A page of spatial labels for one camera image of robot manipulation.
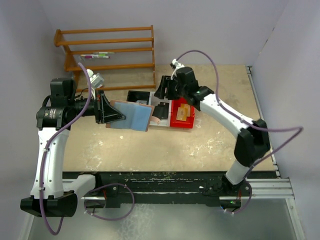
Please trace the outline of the pink leather card holder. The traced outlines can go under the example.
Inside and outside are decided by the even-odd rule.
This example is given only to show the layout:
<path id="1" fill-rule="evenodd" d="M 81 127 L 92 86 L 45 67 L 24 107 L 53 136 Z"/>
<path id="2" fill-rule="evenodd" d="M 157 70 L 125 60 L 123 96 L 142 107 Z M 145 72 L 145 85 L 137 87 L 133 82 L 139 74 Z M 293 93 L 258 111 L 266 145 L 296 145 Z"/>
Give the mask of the pink leather card holder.
<path id="1" fill-rule="evenodd" d="M 111 100 L 110 104 L 123 114 L 125 119 L 107 123 L 106 128 L 147 132 L 150 122 L 156 125 L 161 122 L 158 117 L 153 116 L 155 107 L 152 105 L 120 100 Z"/>

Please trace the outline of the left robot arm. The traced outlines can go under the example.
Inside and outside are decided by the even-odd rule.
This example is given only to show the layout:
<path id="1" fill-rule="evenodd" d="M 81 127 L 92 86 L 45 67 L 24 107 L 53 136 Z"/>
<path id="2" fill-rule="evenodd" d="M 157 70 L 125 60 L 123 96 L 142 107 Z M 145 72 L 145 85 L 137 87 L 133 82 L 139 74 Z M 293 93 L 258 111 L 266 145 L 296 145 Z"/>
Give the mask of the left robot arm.
<path id="1" fill-rule="evenodd" d="M 96 177 L 82 174 L 69 183 L 63 183 L 64 154 L 71 125 L 79 117 L 93 116 L 97 124 L 125 120 L 102 90 L 96 98 L 76 99 L 76 82 L 71 78 L 54 78 L 50 95 L 36 114 L 39 152 L 36 177 L 30 196 L 20 201 L 20 209 L 36 217 L 72 217 L 78 199 L 87 192 L 98 196 L 103 184 Z"/>

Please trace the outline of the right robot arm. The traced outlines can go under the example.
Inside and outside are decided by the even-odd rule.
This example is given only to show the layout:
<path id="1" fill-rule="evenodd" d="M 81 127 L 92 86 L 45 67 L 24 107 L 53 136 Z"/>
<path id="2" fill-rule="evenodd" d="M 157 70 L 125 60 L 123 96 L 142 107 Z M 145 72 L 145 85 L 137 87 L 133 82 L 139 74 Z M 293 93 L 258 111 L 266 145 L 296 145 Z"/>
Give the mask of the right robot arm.
<path id="1" fill-rule="evenodd" d="M 191 67 L 176 67 L 171 76 L 162 76 L 154 95 L 158 99 L 183 98 L 189 106 L 214 118 L 235 137 L 235 161 L 222 178 L 223 192 L 235 195 L 253 164 L 271 148 L 266 122 L 241 115 L 220 100 L 217 92 L 200 86 Z"/>

